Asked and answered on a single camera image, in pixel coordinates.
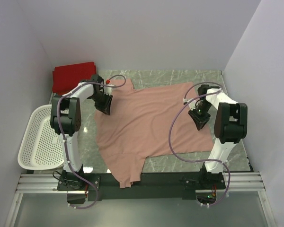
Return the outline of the pink t-shirt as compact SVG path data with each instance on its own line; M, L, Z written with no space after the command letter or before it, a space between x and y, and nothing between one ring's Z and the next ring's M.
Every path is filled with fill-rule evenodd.
M179 113L191 82L135 89L130 79L113 81L110 115L96 111L96 143L121 188L141 179L145 159L213 148L211 130L197 130L186 113Z

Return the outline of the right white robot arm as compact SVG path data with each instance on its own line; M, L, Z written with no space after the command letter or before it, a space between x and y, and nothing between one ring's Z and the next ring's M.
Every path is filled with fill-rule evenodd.
M210 120L208 113L211 107L217 110L214 122L215 142L213 149L204 162L207 172L199 175L198 183L208 189L215 183L212 174L224 170L231 150L247 135L248 107L245 103L238 103L229 98L222 90L222 86L215 82L198 83L196 100L187 99L185 93L184 104L189 104L188 114L193 119L197 130L201 130Z

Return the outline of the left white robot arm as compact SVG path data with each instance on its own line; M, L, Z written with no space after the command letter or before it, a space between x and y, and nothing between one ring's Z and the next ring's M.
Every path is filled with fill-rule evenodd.
M100 112L110 115L114 85L99 75L83 80L65 95L55 95L52 99L50 126L62 143L64 164L68 173L78 173L83 168L79 156L78 132L81 128L81 104L91 99Z

